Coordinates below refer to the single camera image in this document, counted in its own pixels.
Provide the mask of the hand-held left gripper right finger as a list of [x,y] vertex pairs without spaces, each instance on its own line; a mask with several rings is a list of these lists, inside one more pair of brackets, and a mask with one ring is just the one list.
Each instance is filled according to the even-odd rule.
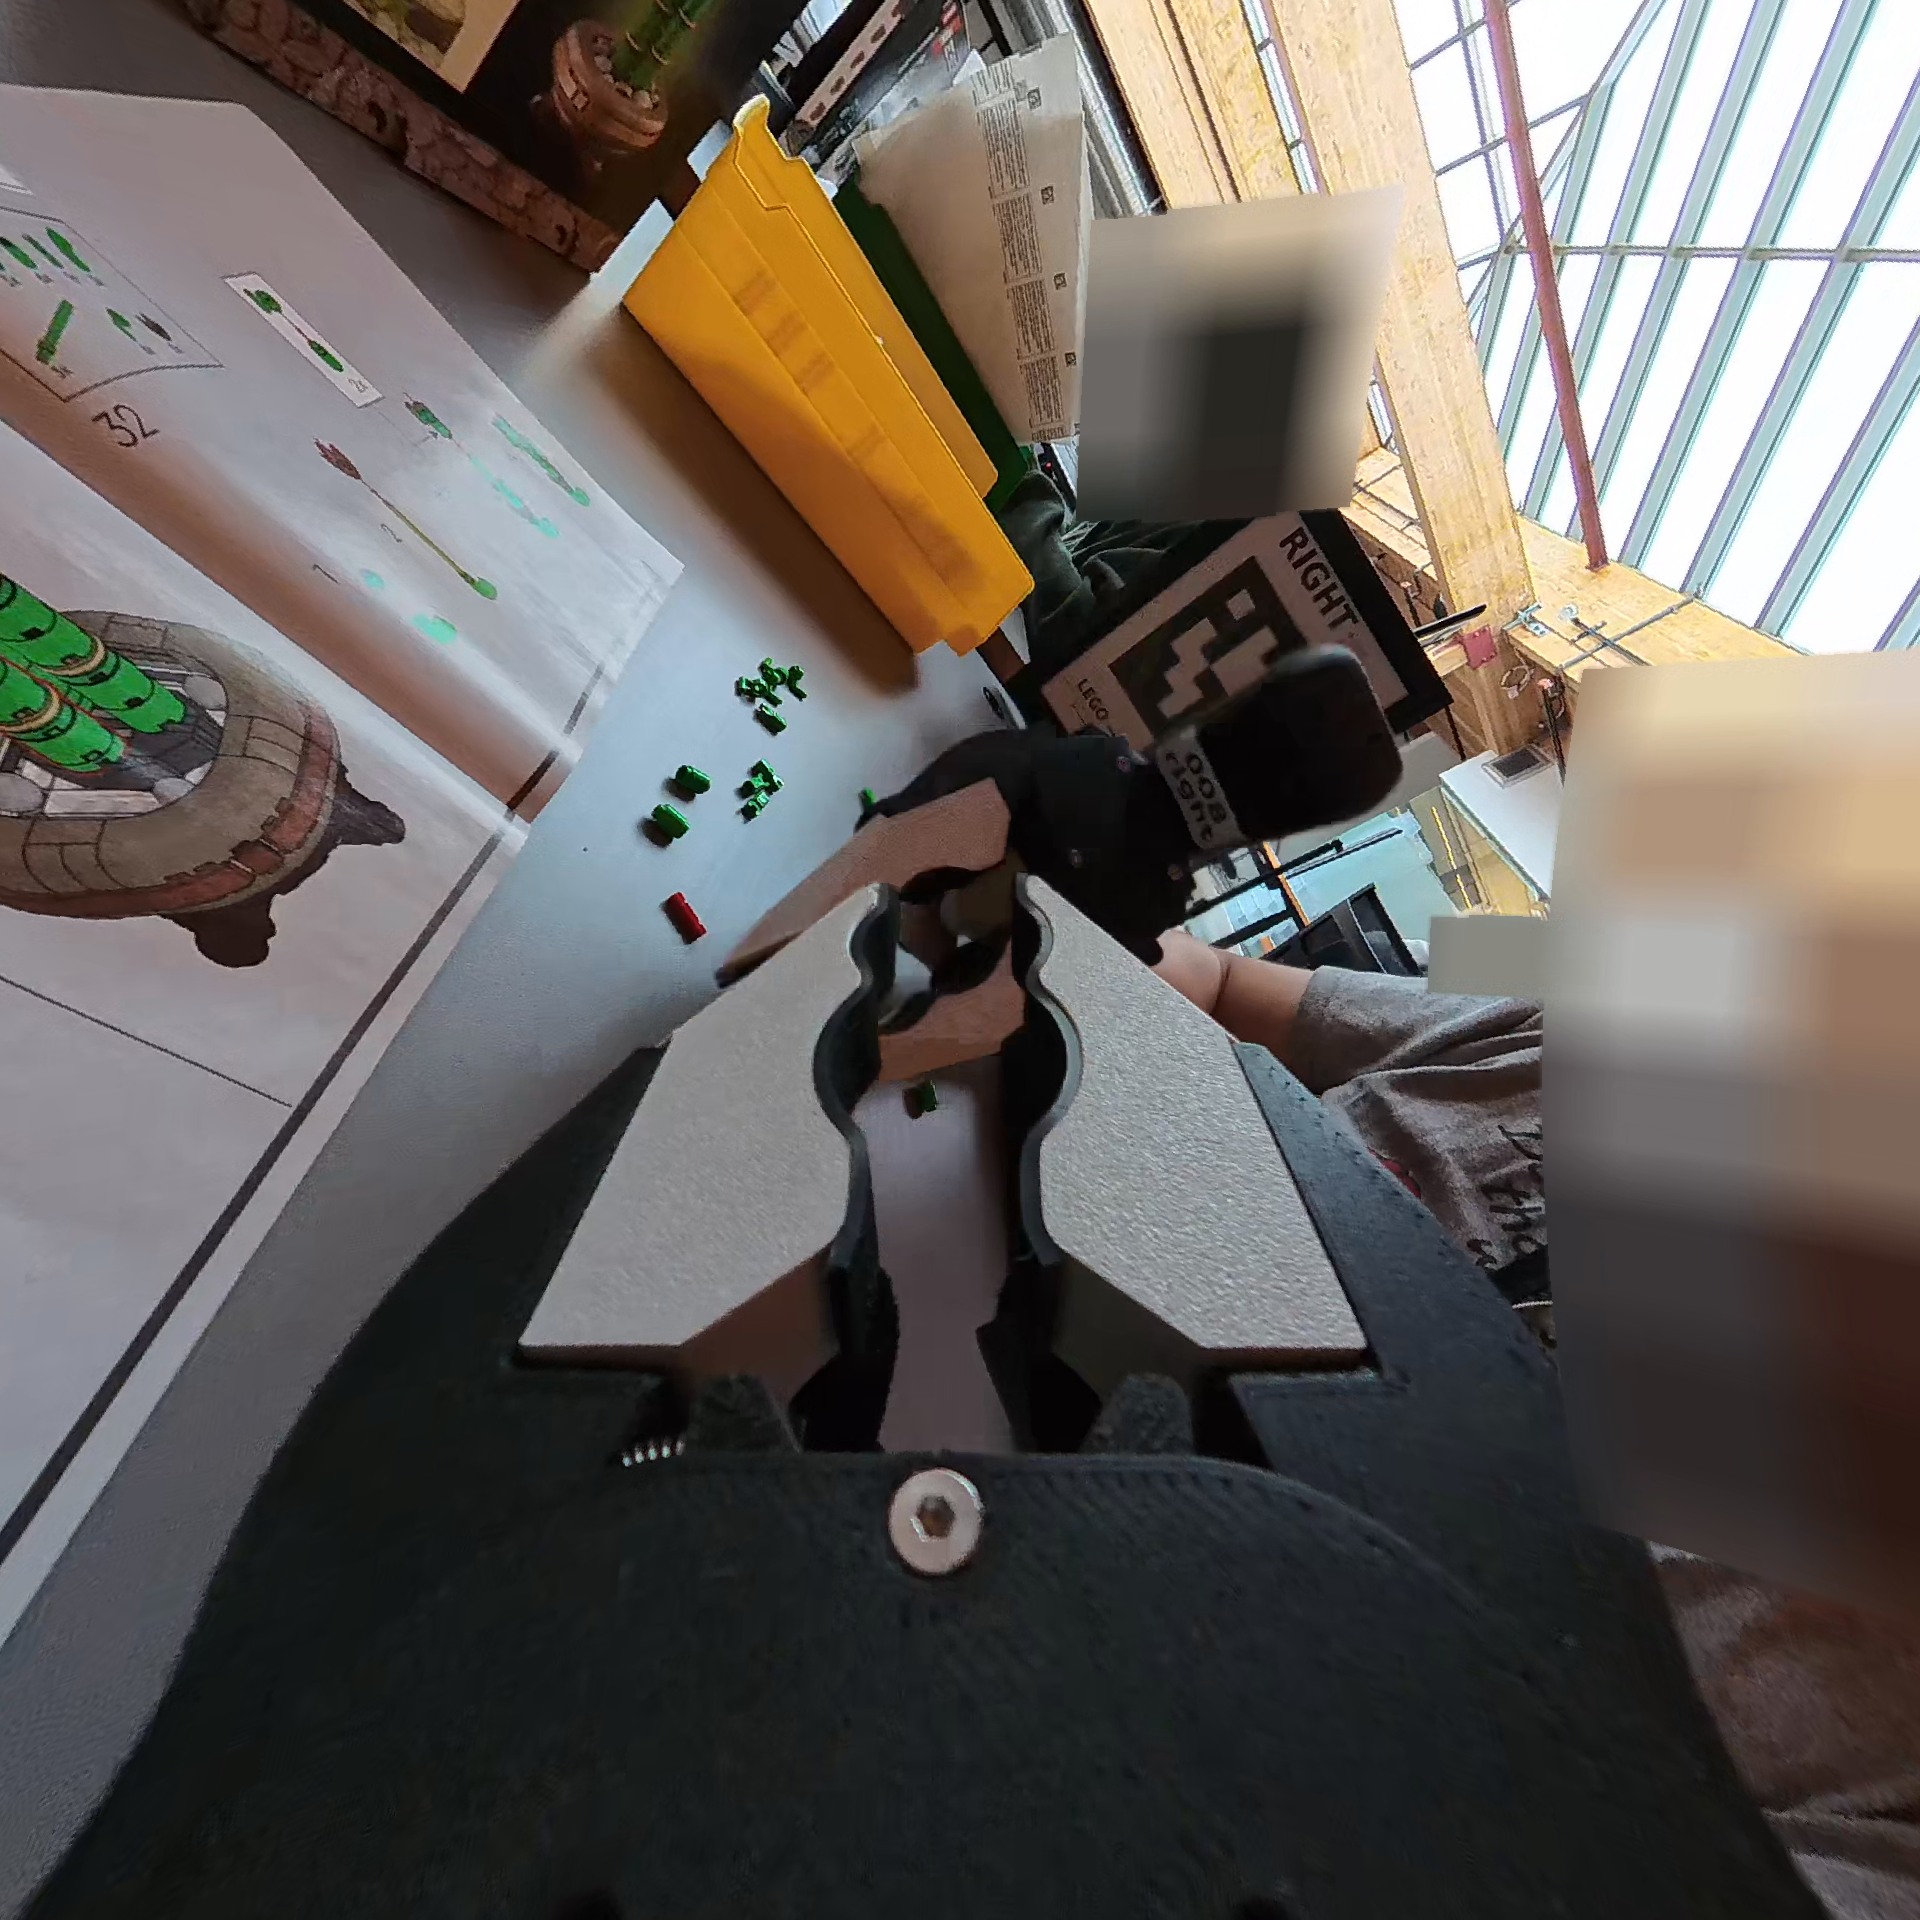
[[1369,1367],[1242,1046],[1040,879],[1015,879],[1014,975],[1014,1270],[987,1323],[1014,1435],[1084,1441],[1133,1375],[1203,1396]]

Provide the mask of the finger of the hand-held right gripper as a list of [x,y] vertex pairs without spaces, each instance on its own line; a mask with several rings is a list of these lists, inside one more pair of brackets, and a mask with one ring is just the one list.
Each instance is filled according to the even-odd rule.
[[883,1086],[916,1086],[994,1060],[1024,1023],[1024,993],[1014,973],[980,993],[939,998],[907,1030],[883,1038]]
[[907,898],[907,891],[944,898],[944,891],[994,879],[1004,853],[1014,853],[1014,801],[997,797],[997,783],[973,783],[944,801],[879,817],[726,949],[714,986],[722,993],[744,986],[785,943],[817,930],[835,904],[852,904],[870,880],[883,880],[897,898]]

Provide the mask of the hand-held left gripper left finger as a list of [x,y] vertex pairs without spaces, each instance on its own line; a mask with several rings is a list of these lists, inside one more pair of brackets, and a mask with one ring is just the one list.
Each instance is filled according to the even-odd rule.
[[528,1336],[528,1359],[683,1385],[752,1375],[804,1435],[879,1435],[897,1293],[879,1266],[879,1019],[897,891],[863,880],[662,1054]]

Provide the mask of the pile of green lego clips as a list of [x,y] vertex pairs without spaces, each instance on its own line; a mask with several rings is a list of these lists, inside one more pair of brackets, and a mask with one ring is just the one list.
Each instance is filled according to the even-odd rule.
[[[760,740],[785,740],[798,729],[798,709],[806,709],[806,676],[790,661],[752,661],[752,676],[733,682],[733,703],[749,709]],[[733,817],[760,822],[772,797],[785,770],[752,752],[749,773],[733,783]]]

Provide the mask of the person's right forearm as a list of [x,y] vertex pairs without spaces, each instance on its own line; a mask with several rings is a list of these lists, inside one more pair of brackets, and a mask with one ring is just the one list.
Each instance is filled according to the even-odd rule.
[[1299,1003],[1317,993],[1317,973],[1234,958],[1186,930],[1165,930],[1154,975],[1192,998],[1228,1038],[1274,1054],[1307,1093],[1329,1086],[1299,1038]]

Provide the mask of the lego instruction booklet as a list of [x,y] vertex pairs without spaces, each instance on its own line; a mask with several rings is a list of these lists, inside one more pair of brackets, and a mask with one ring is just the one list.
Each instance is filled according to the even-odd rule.
[[0,148],[13,1622],[683,561],[248,108]]

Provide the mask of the black lego set box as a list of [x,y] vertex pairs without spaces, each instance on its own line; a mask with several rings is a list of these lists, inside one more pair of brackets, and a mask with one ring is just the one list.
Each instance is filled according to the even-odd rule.
[[798,0],[190,0],[239,63],[373,136],[411,177],[597,270],[694,193]]

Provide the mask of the dark green jacket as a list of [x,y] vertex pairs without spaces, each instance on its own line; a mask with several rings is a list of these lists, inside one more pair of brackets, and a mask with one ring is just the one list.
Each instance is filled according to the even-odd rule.
[[1079,518],[1054,469],[1024,469],[997,506],[1004,542],[1034,574],[1015,709],[1044,709],[1044,682],[1144,601],[1186,580],[1246,518]]

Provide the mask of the black white marker placard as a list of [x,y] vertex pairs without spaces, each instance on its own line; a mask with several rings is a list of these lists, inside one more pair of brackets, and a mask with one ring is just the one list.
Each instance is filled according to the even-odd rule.
[[1064,734],[1100,729],[1154,749],[1307,649],[1348,649],[1394,734],[1448,709],[1429,649],[1340,510],[1197,528],[1084,643],[1040,643],[1014,709]]

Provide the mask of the person's grey printed shirt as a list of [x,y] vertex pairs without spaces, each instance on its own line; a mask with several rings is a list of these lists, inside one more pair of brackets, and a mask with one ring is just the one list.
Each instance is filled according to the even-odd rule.
[[[1290,1054],[1348,1129],[1502,1284],[1552,1300],[1540,1013],[1317,973]],[[1920,1914],[1920,1635],[1744,1569],[1648,1552],[1692,1684],[1823,1914]]]

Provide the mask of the yellow plastic bin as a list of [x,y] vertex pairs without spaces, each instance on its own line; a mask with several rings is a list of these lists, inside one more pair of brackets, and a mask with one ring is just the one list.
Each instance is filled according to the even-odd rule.
[[916,654],[980,654],[1015,610],[1034,574],[994,510],[997,465],[760,91],[630,317]]

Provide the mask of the green plastic bin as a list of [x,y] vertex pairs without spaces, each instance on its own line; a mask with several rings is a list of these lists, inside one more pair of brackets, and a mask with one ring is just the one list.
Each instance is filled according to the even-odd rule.
[[842,212],[853,248],[870,254],[879,281],[883,281],[891,304],[906,310],[907,340],[921,342],[928,369],[944,376],[956,418],[973,423],[973,438],[980,438],[987,456],[997,465],[987,506],[1004,510],[1014,490],[1015,490],[1024,469],[1034,469],[1034,449],[1014,438],[1014,423],[1004,423],[994,387],[980,376],[973,347],[956,342],[956,327],[949,327],[939,288],[921,281],[921,270],[916,270],[906,227],[891,221],[891,212],[879,212],[879,203],[863,193],[863,177],[852,177],[852,179],[835,191],[835,212]]

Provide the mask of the red ceiling pipe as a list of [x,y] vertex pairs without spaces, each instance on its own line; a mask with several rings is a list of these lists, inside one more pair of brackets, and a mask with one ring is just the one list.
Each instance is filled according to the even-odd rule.
[[1531,142],[1531,108],[1525,108],[1509,0],[1484,0],[1484,21],[1491,21],[1491,63],[1498,63],[1498,91],[1502,91],[1502,148],[1509,148],[1515,212],[1525,212],[1525,248],[1531,248],[1534,325],[1540,325],[1540,347],[1552,347],[1557,423],[1566,423],[1566,449],[1572,449],[1582,561],[1593,561],[1593,574],[1601,574],[1612,546],[1601,546],[1601,510],[1599,510],[1593,431],[1582,431],[1582,401],[1576,401],[1576,356],[1572,356],[1572,325],[1566,325],[1566,281],[1557,281],[1557,244],[1552,244],[1552,212],[1540,212],[1540,177],[1534,177],[1534,142]]

